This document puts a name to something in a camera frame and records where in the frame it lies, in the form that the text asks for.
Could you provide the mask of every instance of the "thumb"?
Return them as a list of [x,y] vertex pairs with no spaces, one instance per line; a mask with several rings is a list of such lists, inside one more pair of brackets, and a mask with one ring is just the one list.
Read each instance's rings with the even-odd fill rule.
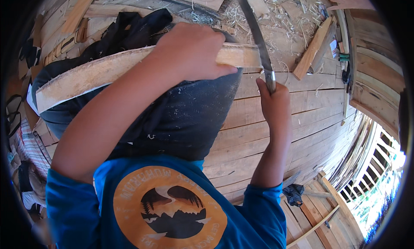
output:
[[238,69],[231,65],[217,65],[216,67],[217,77],[235,74],[237,72],[238,72]]
[[259,87],[260,96],[262,98],[270,98],[270,93],[267,89],[265,81],[263,81],[263,79],[261,78],[258,78],[256,79],[256,84],[257,84],[257,87]]

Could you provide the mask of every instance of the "dark pants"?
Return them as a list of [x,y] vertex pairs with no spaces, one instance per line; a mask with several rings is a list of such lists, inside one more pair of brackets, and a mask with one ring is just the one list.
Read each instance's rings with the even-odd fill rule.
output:
[[[229,34],[225,36],[227,42],[235,42]],[[236,74],[215,80],[183,81],[173,87],[168,91],[169,96],[154,130],[140,132],[137,138],[129,140],[132,145],[118,143],[108,159],[166,153],[188,161],[203,160],[227,116],[241,72],[240,68]],[[36,78],[34,93],[50,80],[46,74],[43,76],[44,79]],[[80,109],[102,90],[103,87],[59,104],[41,113],[41,117],[60,138]]]

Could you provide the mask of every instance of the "hand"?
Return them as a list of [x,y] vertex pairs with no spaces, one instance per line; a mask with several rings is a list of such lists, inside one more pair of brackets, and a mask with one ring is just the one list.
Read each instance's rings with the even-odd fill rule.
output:
[[269,124],[270,138],[282,138],[286,144],[290,144],[293,134],[289,90],[276,83],[276,92],[270,95],[262,79],[256,79],[256,83],[260,91],[263,116]]
[[164,34],[142,62],[157,61],[159,66],[176,73],[169,77],[178,77],[179,82],[216,79],[237,72],[233,66],[216,63],[225,39],[222,33],[208,26],[180,22]]

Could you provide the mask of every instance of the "wooden floor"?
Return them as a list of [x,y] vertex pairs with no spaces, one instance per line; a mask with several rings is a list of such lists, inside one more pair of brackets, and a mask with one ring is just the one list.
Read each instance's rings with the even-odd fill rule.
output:
[[[306,7],[317,4],[317,0],[304,0]],[[321,0],[328,7],[327,0]],[[39,9],[44,13],[41,29],[42,55],[45,57],[68,35],[61,34],[66,11],[73,9],[77,0],[49,0]],[[181,5],[159,0],[95,0],[93,5],[115,5],[111,9],[139,7],[146,9],[168,8],[177,17],[195,23],[206,23],[234,30],[240,43],[253,43],[249,27],[235,0],[225,0],[218,13],[222,20],[205,15]],[[295,183],[305,183],[324,167],[327,174],[347,153],[359,127],[361,116],[349,107],[344,118],[344,84],[341,80],[339,62],[332,58],[330,50],[324,55],[320,73],[307,75],[298,81],[291,73],[302,56],[311,36],[317,29],[309,12],[290,19],[279,14],[277,6],[266,3],[270,17],[260,19],[262,33],[277,72],[279,83],[291,92],[293,142],[286,161],[285,178],[301,171]],[[91,43],[100,39],[102,32],[116,17],[90,18],[85,43],[77,44],[58,59],[79,56]],[[245,70],[235,101],[219,132],[210,154],[205,158],[204,173],[224,196],[237,202],[249,184],[253,171],[269,143],[269,128],[264,121],[260,106],[260,95],[255,83],[260,70]]]

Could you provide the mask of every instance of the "knife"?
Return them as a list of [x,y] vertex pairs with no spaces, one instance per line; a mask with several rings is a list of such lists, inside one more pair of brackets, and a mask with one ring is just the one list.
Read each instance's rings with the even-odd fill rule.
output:
[[259,25],[255,15],[253,14],[252,8],[247,0],[237,0],[240,7],[246,17],[247,23],[252,31],[253,39],[257,47],[259,48],[260,60],[262,62],[263,70],[265,71],[266,86],[270,94],[276,91],[276,77],[272,69],[272,63],[270,61],[269,53],[267,52],[265,40],[263,39],[262,32],[260,31]]

